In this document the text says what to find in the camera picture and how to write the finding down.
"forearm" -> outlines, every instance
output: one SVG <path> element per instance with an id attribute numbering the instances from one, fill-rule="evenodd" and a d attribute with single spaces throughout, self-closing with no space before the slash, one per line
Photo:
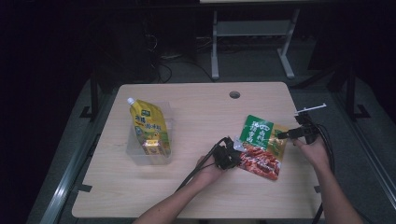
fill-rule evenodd
<path id="1" fill-rule="evenodd" d="M 189 183 L 168 198 L 151 207 L 134 224 L 172 223 L 183 208 L 203 189 L 199 184 Z"/>
<path id="2" fill-rule="evenodd" d="M 326 223 L 362 223 L 360 216 L 338 185 L 328 168 L 315 168 L 320 184 L 323 211 Z"/>

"yellow pouch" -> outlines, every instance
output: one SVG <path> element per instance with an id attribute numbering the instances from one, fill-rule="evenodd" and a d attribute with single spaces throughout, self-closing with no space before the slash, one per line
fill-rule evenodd
<path id="1" fill-rule="evenodd" d="M 169 157 L 171 149 L 165 119 L 161 109 L 151 103 L 128 99 L 130 113 L 134 121 L 137 141 L 147 155 Z"/>

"person's left hand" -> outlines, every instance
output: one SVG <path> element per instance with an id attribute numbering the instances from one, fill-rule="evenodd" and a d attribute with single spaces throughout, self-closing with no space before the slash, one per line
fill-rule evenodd
<path id="1" fill-rule="evenodd" d="M 198 160 L 197 164 L 200 163 L 203 158 L 204 156 Z M 213 156 L 211 156 L 202 165 L 202 170 L 194 176 L 191 182 L 194 184 L 199 184 L 202 188 L 204 188 L 218 180 L 224 173 L 225 170 L 218 168 L 215 164 L 215 159 Z"/>

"snack package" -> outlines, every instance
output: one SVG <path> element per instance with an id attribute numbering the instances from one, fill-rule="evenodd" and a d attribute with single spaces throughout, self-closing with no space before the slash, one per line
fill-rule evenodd
<path id="1" fill-rule="evenodd" d="M 247 116 L 240 141 L 244 152 L 238 167 L 255 175 L 277 180 L 287 139 L 278 139 L 277 134 L 289 128 L 273 122 Z"/>
<path id="2" fill-rule="evenodd" d="M 161 109 L 151 103 L 128 99 L 136 138 L 147 155 L 171 155 L 168 132 Z"/>

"table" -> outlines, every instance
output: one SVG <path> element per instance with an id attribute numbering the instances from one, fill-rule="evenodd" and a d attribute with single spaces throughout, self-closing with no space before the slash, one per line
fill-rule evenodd
<path id="1" fill-rule="evenodd" d="M 230 97 L 238 91 L 240 97 Z M 127 155 L 132 125 L 127 98 L 169 102 L 173 110 L 173 160 L 137 166 Z M 222 137 L 242 131 L 247 115 L 290 128 L 295 106 L 281 82 L 141 84 L 120 87 L 73 206 L 75 217 L 139 217 L 172 194 Z M 194 198 L 179 218 L 311 218 L 320 205 L 313 168 L 289 141 L 279 179 L 234 168 Z"/>

